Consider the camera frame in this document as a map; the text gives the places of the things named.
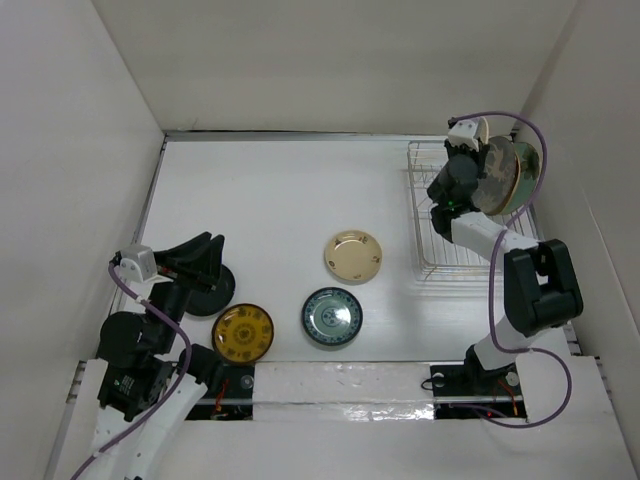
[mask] wire dish drainer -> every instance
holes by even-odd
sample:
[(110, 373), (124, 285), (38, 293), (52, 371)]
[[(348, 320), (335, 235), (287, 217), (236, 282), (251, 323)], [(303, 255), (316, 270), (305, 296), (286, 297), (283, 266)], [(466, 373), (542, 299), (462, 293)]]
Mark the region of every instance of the wire dish drainer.
[[(432, 202), (427, 195), (427, 187), (447, 161), (443, 142), (410, 142), (407, 160), (416, 246), (424, 279), (486, 281), (489, 262), (466, 248), (449, 243), (434, 231), (431, 224)], [(495, 216), (492, 219), (504, 225), (512, 215)], [(530, 210), (511, 228), (522, 235), (538, 238), (534, 215)]]

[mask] beige plate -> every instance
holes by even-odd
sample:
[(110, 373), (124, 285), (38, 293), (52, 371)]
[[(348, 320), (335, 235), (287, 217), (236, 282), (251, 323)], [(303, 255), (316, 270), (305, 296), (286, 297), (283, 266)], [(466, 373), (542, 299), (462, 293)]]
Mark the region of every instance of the beige plate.
[(334, 235), (324, 250), (324, 260), (336, 276), (364, 283), (380, 270), (382, 248), (368, 233), (348, 230)]

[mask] yellow plate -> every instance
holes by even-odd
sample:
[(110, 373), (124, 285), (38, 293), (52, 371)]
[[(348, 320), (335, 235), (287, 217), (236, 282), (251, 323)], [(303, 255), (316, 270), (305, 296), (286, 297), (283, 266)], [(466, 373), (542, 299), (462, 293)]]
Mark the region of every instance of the yellow plate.
[(324, 260), (337, 277), (364, 283), (380, 270), (382, 248), (368, 233), (348, 230), (331, 239), (324, 250)]
[(241, 303), (220, 314), (211, 343), (228, 363), (247, 365), (261, 358), (273, 342), (273, 321), (257, 305)]

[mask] teal plate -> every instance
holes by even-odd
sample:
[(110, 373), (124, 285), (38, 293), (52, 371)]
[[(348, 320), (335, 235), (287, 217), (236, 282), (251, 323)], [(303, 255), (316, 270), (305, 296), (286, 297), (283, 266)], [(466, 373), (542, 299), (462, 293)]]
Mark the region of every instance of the teal plate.
[(344, 345), (362, 327), (362, 307), (342, 288), (322, 288), (304, 302), (302, 326), (315, 342), (331, 347)]

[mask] wall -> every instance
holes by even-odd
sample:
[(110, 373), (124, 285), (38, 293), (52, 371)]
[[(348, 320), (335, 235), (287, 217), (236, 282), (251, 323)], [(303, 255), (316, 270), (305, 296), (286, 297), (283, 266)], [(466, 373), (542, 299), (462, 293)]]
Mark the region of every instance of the wall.
[(519, 110), (575, 4), (93, 1), (163, 129), (374, 133)]
[(547, 237), (570, 248), (585, 300), (574, 322), (600, 355), (628, 446), (640, 467), (640, 31), (635, 0), (580, 2), (572, 31), (531, 99), (547, 134), (549, 173), (537, 203)]
[(0, 1), (0, 464), (41, 479), (162, 134), (89, 0)]

